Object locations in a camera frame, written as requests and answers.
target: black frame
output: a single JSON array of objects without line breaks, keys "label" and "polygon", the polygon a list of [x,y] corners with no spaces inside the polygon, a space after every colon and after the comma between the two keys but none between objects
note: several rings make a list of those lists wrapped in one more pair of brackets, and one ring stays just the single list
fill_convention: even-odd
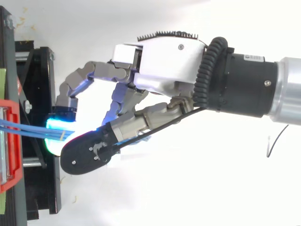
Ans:
[{"label": "black frame", "polygon": [[[16,52],[29,52],[26,62],[16,64],[23,87],[19,96],[21,123],[45,127],[55,105],[53,52],[48,47],[34,49],[33,41],[16,41],[15,45]],[[24,110],[25,100],[33,106],[29,114]],[[58,213],[61,209],[59,158],[47,150],[43,139],[22,137],[22,146],[24,158],[38,157],[41,162],[41,167],[24,168],[27,219],[39,219],[38,210]]]},{"label": "black frame", "polygon": [[[14,30],[5,26],[10,15],[0,6],[0,68],[6,68],[6,99],[20,103],[22,124],[45,126],[55,105],[55,83],[52,50],[34,49],[33,41],[14,40]],[[30,52],[25,62],[16,63],[16,52]],[[18,94],[18,78],[23,89]],[[33,109],[24,110],[29,100]],[[24,177],[7,191],[6,212],[0,215],[1,226],[26,226],[38,219],[38,210],[49,209],[56,214],[61,209],[59,158],[52,155],[42,139],[22,137],[23,157],[38,157],[41,166],[24,168]]]}]

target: black cable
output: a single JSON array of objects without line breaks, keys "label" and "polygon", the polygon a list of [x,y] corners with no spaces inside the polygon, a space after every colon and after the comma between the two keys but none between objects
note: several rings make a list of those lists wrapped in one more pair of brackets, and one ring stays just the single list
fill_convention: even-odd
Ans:
[{"label": "black cable", "polygon": [[270,150],[270,151],[268,150],[268,152],[267,152],[267,158],[269,158],[269,156],[271,155],[271,153],[272,153],[272,151],[273,151],[273,148],[274,148],[274,146],[275,146],[277,140],[279,139],[279,137],[281,136],[281,134],[284,132],[284,130],[285,130],[288,126],[289,126],[289,125],[286,125],[286,126],[283,128],[283,130],[278,134],[278,137],[277,137],[276,140],[274,141],[271,150]]},{"label": "black cable", "polygon": [[169,121],[168,123],[165,123],[165,124],[162,125],[162,126],[159,126],[159,127],[155,128],[155,129],[152,129],[151,131],[146,132],[146,133],[144,133],[144,134],[142,134],[142,135],[139,135],[139,136],[137,136],[137,137],[135,137],[135,138],[132,138],[132,139],[130,139],[130,140],[128,140],[128,141],[126,141],[126,142],[120,144],[120,145],[113,145],[113,151],[119,150],[119,149],[121,149],[121,148],[123,148],[123,147],[125,147],[125,146],[127,146],[127,145],[130,145],[130,144],[132,144],[132,143],[134,143],[134,142],[136,142],[136,141],[138,141],[138,140],[141,140],[141,139],[143,139],[143,138],[145,138],[145,137],[148,137],[148,136],[150,136],[150,135],[152,135],[152,134],[154,134],[154,133],[157,133],[157,132],[159,132],[160,130],[163,130],[163,129],[165,129],[165,128],[167,128],[167,127],[173,125],[173,124],[176,124],[178,121],[180,121],[180,120],[182,120],[182,119],[184,119],[184,118],[186,118],[186,117],[188,117],[188,116],[191,116],[191,115],[193,115],[193,114],[195,114],[195,113],[197,113],[197,112],[201,112],[201,111],[203,111],[203,110],[205,110],[205,108],[199,107],[199,108],[197,108],[197,109],[192,110],[191,112],[188,112],[188,113],[186,113],[186,114],[183,114],[183,115],[179,116],[178,118]]},{"label": "black cable", "polygon": [[223,37],[216,37],[211,41],[206,52],[203,54],[196,82],[194,83],[194,107],[208,107],[211,77],[220,55],[227,47],[228,43],[226,39]]},{"label": "black cable", "polygon": [[198,41],[202,42],[205,45],[205,48],[208,48],[208,45],[204,43],[202,40],[198,39]]}]

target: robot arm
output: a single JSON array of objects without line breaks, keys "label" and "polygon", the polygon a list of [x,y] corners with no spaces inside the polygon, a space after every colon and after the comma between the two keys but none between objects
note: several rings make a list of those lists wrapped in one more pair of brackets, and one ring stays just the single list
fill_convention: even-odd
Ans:
[{"label": "robot arm", "polygon": [[[59,108],[75,107],[72,100],[94,78],[118,82],[103,125],[63,148],[61,166],[67,173],[95,170],[124,146],[118,143],[139,140],[144,136],[133,137],[142,131],[151,134],[204,109],[301,124],[301,59],[270,63],[261,56],[235,54],[224,38],[207,47],[195,35],[157,32],[138,43],[117,45],[112,62],[90,62],[62,84]],[[171,101],[136,111],[148,92]]]}]

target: silver metal cylinder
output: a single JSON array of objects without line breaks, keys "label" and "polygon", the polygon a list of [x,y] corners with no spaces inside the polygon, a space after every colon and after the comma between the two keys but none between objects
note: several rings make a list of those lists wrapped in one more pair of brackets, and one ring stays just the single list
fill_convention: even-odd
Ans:
[{"label": "silver metal cylinder", "polygon": [[38,167],[41,166],[38,157],[23,158],[23,167]]},{"label": "silver metal cylinder", "polygon": [[278,78],[269,113],[274,122],[301,125],[301,59],[278,62]]},{"label": "silver metal cylinder", "polygon": [[27,60],[29,52],[16,52],[16,61],[24,62]]}]

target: white label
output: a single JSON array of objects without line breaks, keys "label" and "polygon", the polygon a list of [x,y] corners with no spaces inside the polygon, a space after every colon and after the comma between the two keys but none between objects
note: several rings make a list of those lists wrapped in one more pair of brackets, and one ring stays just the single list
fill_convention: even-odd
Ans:
[{"label": "white label", "polygon": [[254,56],[254,55],[244,55],[244,60],[264,62],[264,57],[263,56]]}]

